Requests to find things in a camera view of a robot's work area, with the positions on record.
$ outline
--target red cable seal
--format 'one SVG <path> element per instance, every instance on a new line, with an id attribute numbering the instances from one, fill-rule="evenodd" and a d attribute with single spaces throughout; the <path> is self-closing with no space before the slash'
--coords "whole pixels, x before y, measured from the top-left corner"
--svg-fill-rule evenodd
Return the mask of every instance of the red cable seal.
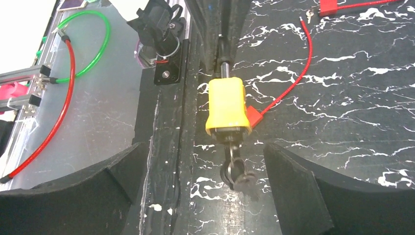
<path id="1" fill-rule="evenodd" d="M 288 89 L 286 89 L 280 96 L 278 96 L 278 98 L 276 98 L 270 105 L 268 105 L 268 107 L 266 107 L 260 114 L 258 114 L 258 111 L 252 106 L 247 108 L 247 117 L 250 121 L 252 128 L 254 128 L 259 122 L 261 122 L 264 114 L 268 112 L 271 108 L 273 108 L 278 102 L 280 102 L 301 81 L 302 77 L 304 77 L 304 75 L 308 71 L 308 68 L 310 67 L 311 59 L 313 57 L 313 41 L 312 41 L 310 32 L 308 32 L 307 25 L 305 24 L 305 22 L 302 20 L 301 17 L 300 17 L 300 22 L 301 22 L 302 29 L 304 30 L 304 33 L 307 36 L 307 41 L 308 41 L 307 63 L 305 64 L 304 69 L 302 70 L 301 74 L 296 79 L 296 81 Z"/>
<path id="2" fill-rule="evenodd" d="M 389 3 L 389 2 L 395 2 L 395 1 L 401 1 L 401 0 L 379 0 L 379 1 L 370 1 L 370 2 L 362 2 L 357 4 L 351 4 L 351 5 L 337 5 L 337 0 L 320 0 L 320 16 L 329 16 L 334 15 L 337 13 L 338 10 L 342 9 L 349 9 L 349 8 L 355 8 L 355 7 L 363 7 L 363 6 L 373 6 L 373 5 L 379 5 L 383 3 Z"/>

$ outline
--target red cable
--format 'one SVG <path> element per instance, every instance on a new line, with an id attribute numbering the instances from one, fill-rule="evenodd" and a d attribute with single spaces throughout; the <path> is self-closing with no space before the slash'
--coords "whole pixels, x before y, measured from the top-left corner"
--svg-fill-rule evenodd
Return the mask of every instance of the red cable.
<path id="1" fill-rule="evenodd" d="M 313 42 L 310 36 L 310 33 L 308 32 L 307 26 L 305 25 L 305 22 L 300 18 L 302 29 L 304 30 L 305 35 L 307 36 L 308 40 L 308 59 L 307 63 L 305 64 L 305 67 L 300 74 L 300 76 L 297 78 L 297 80 L 287 89 L 285 90 L 280 96 L 278 96 L 277 99 L 275 99 L 268 107 L 264 109 L 264 111 L 261 112 L 261 115 L 263 116 L 268 110 L 270 110 L 274 105 L 276 105 L 278 102 L 280 102 L 302 79 L 302 77 L 305 75 L 305 73 L 308 70 L 308 67 L 310 67 L 311 63 L 311 57 L 313 57 Z"/>
<path id="2" fill-rule="evenodd" d="M 61 114 L 59 115 L 58 119 L 56 120 L 55 125 L 53 126 L 52 130 L 50 131 L 49 135 L 46 137 L 46 139 L 43 141 L 43 143 L 30 155 L 29 158 L 27 158 L 18 168 L 13 170 L 10 174 L 8 174 L 8 177 L 12 179 L 15 177 L 19 172 L 21 172 L 23 169 L 25 169 L 49 144 L 49 142 L 52 140 L 53 136 L 58 131 L 59 127 L 62 124 L 62 121 L 65 118 L 65 115 L 68 111 L 70 100 L 72 99 L 72 93 L 73 93 L 73 87 L 75 85 L 75 54 L 73 53 L 72 45 L 70 44 L 69 40 L 65 40 L 65 44 L 68 47 L 69 50 L 69 57 L 70 57 L 70 76 L 69 76 L 69 87 L 68 87 L 68 93 L 66 95 L 65 103 L 62 107 Z"/>
<path id="3" fill-rule="evenodd" d="M 167 63 L 168 62 L 168 60 L 156 60 L 156 61 L 154 61 L 154 63 L 156 63 L 156 64 L 163 64 L 163 63 Z"/>
<path id="4" fill-rule="evenodd" d="M 341 9 L 348 9 L 348 8 L 361 7 L 361 6 L 372 6 L 372 5 L 378 5 L 378 4 L 394 2 L 394 1 L 401 1 L 401 0 L 370 1 L 370 2 L 351 4 L 351 5 L 338 6 L 337 9 L 341 10 Z"/>

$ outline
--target cable connector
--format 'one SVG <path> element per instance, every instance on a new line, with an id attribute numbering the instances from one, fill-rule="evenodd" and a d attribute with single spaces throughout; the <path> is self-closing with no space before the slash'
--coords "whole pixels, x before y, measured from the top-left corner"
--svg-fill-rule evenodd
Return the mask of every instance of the cable connector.
<path id="1" fill-rule="evenodd" d="M 7 182 L 11 181 L 12 178 L 9 175 L 4 176 L 0 179 L 0 184 L 6 184 Z"/>
<path id="2" fill-rule="evenodd" d="M 337 13 L 337 0 L 320 0 L 320 16 L 334 15 Z"/>
<path id="3" fill-rule="evenodd" d="M 48 82 L 51 84 L 57 84 L 56 80 L 58 80 L 56 77 L 42 77 L 42 82 Z"/>
<path id="4" fill-rule="evenodd" d="M 258 123 L 262 121 L 262 119 L 264 119 L 264 116 L 254 107 L 249 106 L 247 108 L 247 118 L 251 124 L 251 128 L 253 129 L 256 125 L 258 125 Z"/>
<path id="5" fill-rule="evenodd" d="M 61 37 L 62 42 L 65 42 L 66 40 L 70 41 L 69 36 L 60 28 L 56 28 L 54 32 L 56 32 Z"/>

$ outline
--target pink object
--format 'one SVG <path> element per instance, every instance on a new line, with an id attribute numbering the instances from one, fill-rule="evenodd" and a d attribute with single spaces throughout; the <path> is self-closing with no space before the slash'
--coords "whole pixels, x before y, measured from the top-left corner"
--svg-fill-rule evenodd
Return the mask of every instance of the pink object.
<path id="1" fill-rule="evenodd" d="M 27 94 L 28 87 L 17 82 L 0 87 L 0 99 L 10 99 Z"/>

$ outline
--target metal rod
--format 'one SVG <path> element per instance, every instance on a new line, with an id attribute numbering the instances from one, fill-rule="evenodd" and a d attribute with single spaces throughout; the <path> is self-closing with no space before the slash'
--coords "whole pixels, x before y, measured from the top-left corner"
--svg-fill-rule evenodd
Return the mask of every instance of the metal rod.
<path id="1" fill-rule="evenodd" d="M 33 79 L 33 76 L 39 76 L 43 70 L 48 68 L 44 65 L 35 65 L 27 69 L 16 70 L 0 74 L 0 86 L 15 82 L 24 82 Z"/>
<path id="2" fill-rule="evenodd" d="M 20 110 L 23 107 L 27 107 L 29 104 L 39 106 L 40 101 L 40 97 L 32 94 L 21 95 L 16 98 L 2 99 L 0 100 L 0 112 Z"/>
<path id="3" fill-rule="evenodd" d="M 231 76 L 231 69 L 228 62 L 223 62 L 221 64 L 221 76 L 222 78 L 227 78 Z"/>

